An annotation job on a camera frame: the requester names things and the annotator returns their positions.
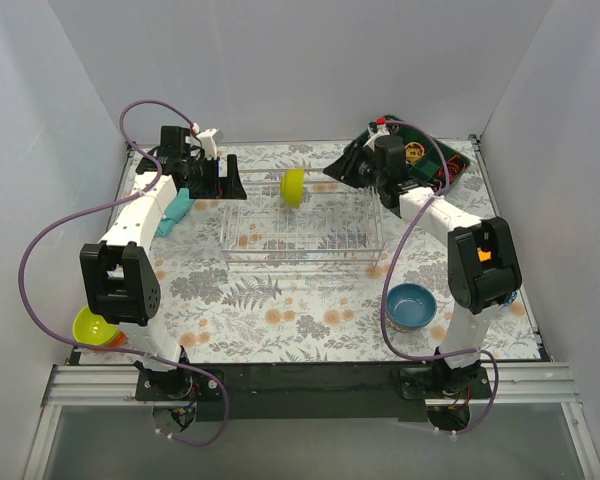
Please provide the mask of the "teal cloth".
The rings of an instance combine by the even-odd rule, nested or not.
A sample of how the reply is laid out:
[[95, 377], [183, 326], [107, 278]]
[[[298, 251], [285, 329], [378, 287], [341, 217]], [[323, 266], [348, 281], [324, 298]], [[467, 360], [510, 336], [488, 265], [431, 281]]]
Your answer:
[[182, 188], [170, 202], [156, 228], [156, 237], [168, 236], [173, 228], [187, 215], [194, 200], [189, 197], [189, 190]]

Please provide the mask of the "white wire dish rack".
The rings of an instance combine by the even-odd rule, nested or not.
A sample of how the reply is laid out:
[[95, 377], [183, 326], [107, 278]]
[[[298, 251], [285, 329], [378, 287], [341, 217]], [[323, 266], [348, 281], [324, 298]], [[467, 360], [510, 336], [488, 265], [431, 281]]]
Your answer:
[[321, 268], [375, 264], [385, 247], [382, 208], [372, 189], [354, 189], [304, 169], [302, 202], [280, 194], [284, 168], [247, 169], [245, 200], [224, 204], [220, 246], [230, 266]]

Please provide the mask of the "lime green bowl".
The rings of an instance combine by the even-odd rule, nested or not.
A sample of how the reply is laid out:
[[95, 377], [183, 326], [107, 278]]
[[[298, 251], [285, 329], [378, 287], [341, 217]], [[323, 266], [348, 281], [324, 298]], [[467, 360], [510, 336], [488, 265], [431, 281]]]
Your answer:
[[303, 200], [304, 170], [291, 169], [285, 172], [280, 182], [280, 196], [292, 208], [299, 208]]
[[76, 342], [108, 346], [115, 340], [119, 330], [115, 325], [107, 323], [101, 315], [93, 313], [89, 306], [85, 306], [73, 321], [72, 333]]

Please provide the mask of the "red orange bowl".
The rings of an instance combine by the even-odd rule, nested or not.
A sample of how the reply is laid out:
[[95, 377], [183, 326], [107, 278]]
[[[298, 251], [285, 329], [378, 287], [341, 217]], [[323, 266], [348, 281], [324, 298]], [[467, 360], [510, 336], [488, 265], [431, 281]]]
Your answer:
[[100, 348], [101, 349], [116, 348], [116, 347], [121, 346], [125, 342], [125, 340], [126, 340], [125, 334], [120, 330], [116, 330], [109, 339], [107, 339], [106, 341], [104, 341], [102, 343]]

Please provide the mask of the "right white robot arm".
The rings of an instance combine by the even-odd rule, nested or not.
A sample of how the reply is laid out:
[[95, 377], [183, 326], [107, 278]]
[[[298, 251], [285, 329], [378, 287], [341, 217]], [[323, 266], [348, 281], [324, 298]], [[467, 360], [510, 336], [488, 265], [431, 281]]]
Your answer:
[[452, 319], [434, 354], [434, 389], [455, 397], [478, 365], [490, 319], [520, 288], [522, 276], [508, 223], [482, 219], [444, 197], [469, 166], [466, 156], [423, 135], [373, 134], [347, 145], [323, 172], [349, 187], [372, 188], [410, 228], [419, 226], [447, 249]]

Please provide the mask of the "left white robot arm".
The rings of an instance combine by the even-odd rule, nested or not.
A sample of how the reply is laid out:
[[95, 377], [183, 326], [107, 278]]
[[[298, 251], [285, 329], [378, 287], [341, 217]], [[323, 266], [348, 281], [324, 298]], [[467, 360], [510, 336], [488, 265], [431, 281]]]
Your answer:
[[120, 210], [96, 244], [86, 244], [80, 265], [89, 309], [117, 326], [138, 351], [137, 368], [158, 377], [158, 387], [173, 400], [193, 386], [181, 366], [186, 353], [156, 314], [161, 303], [159, 280], [149, 249], [160, 221], [180, 191], [193, 200], [244, 200], [237, 158], [221, 157], [217, 128], [187, 132], [164, 126], [155, 162], [142, 159], [133, 179], [134, 200]]

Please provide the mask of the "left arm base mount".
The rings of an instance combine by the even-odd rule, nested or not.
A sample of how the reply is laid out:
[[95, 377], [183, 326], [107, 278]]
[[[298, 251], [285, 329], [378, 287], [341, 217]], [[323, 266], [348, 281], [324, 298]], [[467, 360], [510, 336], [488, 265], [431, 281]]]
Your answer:
[[175, 427], [179, 433], [186, 431], [195, 421], [201, 402], [222, 400], [220, 381], [224, 374], [212, 370], [208, 375], [183, 368], [158, 371], [146, 367], [140, 360], [134, 362], [139, 376], [134, 398], [137, 401], [163, 404], [153, 416]]

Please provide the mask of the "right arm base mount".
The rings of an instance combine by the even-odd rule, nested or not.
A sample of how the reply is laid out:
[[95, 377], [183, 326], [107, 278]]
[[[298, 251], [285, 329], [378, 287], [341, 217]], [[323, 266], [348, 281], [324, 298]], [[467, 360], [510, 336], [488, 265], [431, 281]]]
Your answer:
[[457, 436], [472, 426], [471, 400], [491, 401], [493, 389], [481, 360], [467, 366], [451, 368], [448, 359], [402, 366], [396, 373], [405, 400], [440, 400], [441, 404], [424, 405], [429, 423], [439, 431]]

